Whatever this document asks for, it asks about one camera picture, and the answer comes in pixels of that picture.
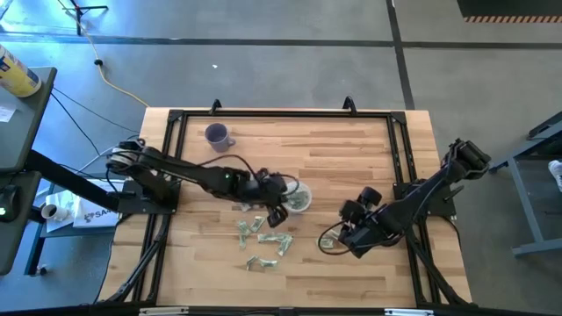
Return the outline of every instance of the yellow can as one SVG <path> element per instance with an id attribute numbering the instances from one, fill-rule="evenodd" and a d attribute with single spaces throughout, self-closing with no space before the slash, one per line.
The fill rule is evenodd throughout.
<path id="1" fill-rule="evenodd" d="M 39 90 L 41 80 L 0 45 L 0 85 L 16 97 L 29 97 Z"/>

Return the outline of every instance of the wooden tabletop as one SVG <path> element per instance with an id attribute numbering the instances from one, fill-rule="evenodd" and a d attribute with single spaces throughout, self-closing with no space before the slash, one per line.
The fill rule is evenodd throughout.
<path id="1" fill-rule="evenodd" d="M 162 146 L 168 108 L 150 108 L 141 138 Z M 439 169 L 439 157 L 427 111 L 407 111 L 407 125 L 418 177 Z M 414 306 L 405 242 L 374 248 L 361 259 L 351 254 L 324 255 L 315 242 L 339 220 L 345 199 L 355 199 L 369 185 L 393 200 L 395 182 L 386 122 L 379 118 L 189 118 L 182 159 L 202 162 L 218 156 L 205 142 L 205 128 L 225 124 L 237 144 L 229 154 L 244 157 L 254 169 L 262 167 L 299 178 L 313 192 L 310 208 L 277 227 L 294 242 L 285 256 L 277 244 L 258 244 L 256 233 L 240 250 L 236 222 L 250 225 L 258 210 L 241 212 L 239 205 L 219 200 L 197 185 L 182 184 L 177 214 L 172 217 L 164 258 L 158 305 L 233 305 L 301 307 Z M 170 153 L 174 153 L 177 130 Z M 233 159 L 220 166 L 245 167 Z M 403 172 L 407 181 L 407 172 Z M 147 216 L 135 215 L 117 228 L 112 256 L 100 299 L 108 298 L 138 262 Z M 442 219 L 430 218 L 429 237 L 436 266 L 458 294 L 471 299 L 458 239 Z M 267 224 L 259 233 L 273 231 Z M 278 260 L 276 268 L 246 261 L 258 255 Z M 149 267 L 144 292 L 152 276 Z M 427 275 L 421 279 L 429 296 Z"/>

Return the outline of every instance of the concrete floor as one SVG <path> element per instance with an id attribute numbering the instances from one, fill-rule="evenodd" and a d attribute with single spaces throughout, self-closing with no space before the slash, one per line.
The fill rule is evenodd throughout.
<path id="1" fill-rule="evenodd" d="M 384 0 L 169 0 L 166 5 L 145 1 L 149 7 L 135 6 L 133 0 L 80 1 L 104 3 L 110 5 L 109 11 L 92 11 L 84 17 L 92 33 L 392 40 Z M 465 24 L 454 0 L 395 3 L 403 40 L 562 41 L 562 25 Z M 72 34 L 76 30 L 58 3 L 31 0 L 14 0 L 0 26 L 7 32 Z M 55 87 L 84 105 L 131 129 L 140 128 L 144 107 L 103 84 L 89 45 L 2 44 L 28 66 L 57 67 Z M 405 109 L 393 48 L 98 45 L 97 49 L 109 79 L 153 106 L 210 106 L 219 98 L 231 107 L 337 108 L 351 95 L 362 109 Z M 441 154 L 461 137 L 473 140 L 494 158 L 503 156 L 530 128 L 560 109 L 559 51 L 406 49 L 405 57 L 415 108 L 430 111 Z M 100 149 L 132 135 L 64 97 L 60 100 Z M 56 103 L 47 107 L 34 148 L 77 168 L 95 155 Z M 102 162 L 88 169 L 103 170 Z M 517 260 L 511 255 L 511 247 L 530 242 L 531 235 L 508 171 L 465 186 L 455 199 L 474 302 L 561 314 L 562 252 Z M 560 220 L 553 217 L 551 223 L 560 227 Z M 0 311 L 92 302 L 104 277 L 112 236 L 47 240 L 41 262 L 52 273 L 22 276 L 33 233 L 30 225 L 15 268 L 0 278 Z M 33 299 L 18 299 L 15 288 Z"/>

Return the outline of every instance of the yellow cable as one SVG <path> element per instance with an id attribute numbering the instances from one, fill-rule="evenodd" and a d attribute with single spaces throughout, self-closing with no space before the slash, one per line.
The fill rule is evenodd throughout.
<path id="1" fill-rule="evenodd" d="M 64 4 L 62 4 L 61 0 L 57 0 L 57 1 L 59 2 L 59 4 L 61 4 L 61 6 L 64 10 L 68 10 L 68 8 L 65 7 Z M 80 26 L 80 28 L 82 29 L 82 32 L 84 33 L 84 35 L 86 35 L 86 39 L 88 39 L 89 43 L 91 44 L 92 49 L 94 50 L 94 54 L 96 55 L 96 59 L 101 60 L 99 58 L 99 55 L 97 54 L 97 49 L 96 49 L 96 46 L 94 45 L 94 41 L 91 39 L 91 37 L 88 34 L 88 32 L 86 31 L 86 29 L 82 26 L 81 23 L 78 22 L 78 20 L 74 16 L 70 16 L 70 17 L 72 17 L 76 21 L 76 24 L 78 26 Z M 102 79 L 104 79 L 104 82 L 107 83 L 108 86 L 114 88 L 115 90 L 117 90 L 121 93 L 124 93 L 124 94 L 128 95 L 129 97 L 132 97 L 133 99 L 139 101 L 139 103 L 143 104 L 144 106 L 150 107 L 150 105 L 148 105 L 148 103 L 144 102 L 141 98 L 135 96 L 133 93 L 131 93 L 127 90 L 123 90 L 120 87 L 116 86 L 115 84 L 110 83 L 107 79 L 105 79 L 104 71 L 102 70 L 102 65 L 97 65 L 97 69 L 99 70 L 99 74 L 102 76 Z"/>

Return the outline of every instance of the purple mug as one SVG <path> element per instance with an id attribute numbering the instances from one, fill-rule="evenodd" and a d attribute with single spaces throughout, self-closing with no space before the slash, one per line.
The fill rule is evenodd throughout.
<path id="1" fill-rule="evenodd" d="M 205 139 L 217 153 L 224 153 L 236 144 L 236 140 L 228 136 L 227 127 L 221 123 L 210 124 L 205 129 Z"/>

